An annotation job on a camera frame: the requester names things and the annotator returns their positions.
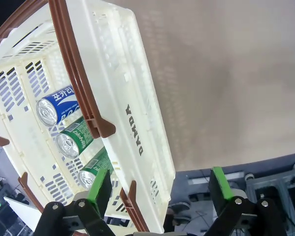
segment blue can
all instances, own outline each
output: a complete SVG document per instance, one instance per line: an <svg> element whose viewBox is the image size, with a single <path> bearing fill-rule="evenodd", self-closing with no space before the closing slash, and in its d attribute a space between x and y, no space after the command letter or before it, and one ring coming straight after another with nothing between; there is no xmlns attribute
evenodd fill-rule
<svg viewBox="0 0 295 236"><path fill-rule="evenodd" d="M59 124L79 108L71 85L43 97L36 103L39 120L49 127Z"/></svg>

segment screw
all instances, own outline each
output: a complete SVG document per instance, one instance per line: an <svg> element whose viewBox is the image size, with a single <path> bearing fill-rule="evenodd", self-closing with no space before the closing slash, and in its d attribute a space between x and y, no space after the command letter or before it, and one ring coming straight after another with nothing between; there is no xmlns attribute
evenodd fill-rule
<svg viewBox="0 0 295 236"><path fill-rule="evenodd" d="M263 205L264 207L267 207L267 206L269 205L269 203L267 203L267 201L263 201L263 202L261 203L261 205Z"/></svg>
<svg viewBox="0 0 295 236"><path fill-rule="evenodd" d="M236 198L235 203L240 205L242 203L242 200L240 198Z"/></svg>
<svg viewBox="0 0 295 236"><path fill-rule="evenodd" d="M79 207L84 207L85 206L85 202L80 202L79 203Z"/></svg>

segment white plastic basket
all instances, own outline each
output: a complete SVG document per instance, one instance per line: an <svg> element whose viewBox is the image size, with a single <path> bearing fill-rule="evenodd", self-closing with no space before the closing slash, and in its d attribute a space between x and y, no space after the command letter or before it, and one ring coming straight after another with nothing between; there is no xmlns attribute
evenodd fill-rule
<svg viewBox="0 0 295 236"><path fill-rule="evenodd" d="M57 15L60 5L67 8L69 18ZM53 139L81 114L88 122L92 119L84 102L79 101L82 113L52 128L43 126L35 114L38 99L80 76L74 68L78 62L72 63L64 53L72 39L69 46L57 40L64 29L53 24L67 19L100 115L116 128L107 137L98 124L105 138L94 140L75 160L62 157ZM77 94L80 80L76 83L72 86ZM136 181L135 201L148 229L163 232L175 170L140 33L129 9L99 0L51 0L13 29L0 44L0 137L9 140L4 149L11 163L20 176L28 173L28 186L43 206L49 201L67 204L83 191L78 170L105 145L126 194ZM121 203L113 205L121 185L114 188L106 214L127 219L123 208L117 210Z"/></svg>

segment green can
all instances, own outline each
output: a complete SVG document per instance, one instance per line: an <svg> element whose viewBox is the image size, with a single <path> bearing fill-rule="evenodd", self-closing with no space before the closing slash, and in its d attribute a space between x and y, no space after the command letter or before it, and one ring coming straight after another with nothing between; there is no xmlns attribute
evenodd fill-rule
<svg viewBox="0 0 295 236"><path fill-rule="evenodd" d="M107 151L103 147L79 172L78 181L86 190L90 190L100 169L108 169L110 174L114 168L110 162Z"/></svg>
<svg viewBox="0 0 295 236"><path fill-rule="evenodd" d="M87 123L83 117L78 118L56 136L58 150L67 158L74 159L93 141Z"/></svg>

